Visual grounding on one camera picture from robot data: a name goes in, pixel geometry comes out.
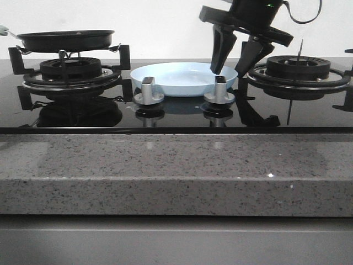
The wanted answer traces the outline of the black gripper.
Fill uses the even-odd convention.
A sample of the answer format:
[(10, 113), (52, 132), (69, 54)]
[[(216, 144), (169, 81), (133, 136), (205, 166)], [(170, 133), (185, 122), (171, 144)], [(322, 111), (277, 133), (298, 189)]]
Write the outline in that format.
[(232, 51), (237, 37), (234, 31), (250, 35), (243, 42), (240, 59), (235, 66), (242, 78), (261, 59), (274, 50), (271, 42), (289, 46), (293, 36), (271, 26), (283, 1), (232, 1), (228, 11), (203, 6), (199, 15), (202, 22), (213, 24), (213, 53), (211, 71), (219, 75)]

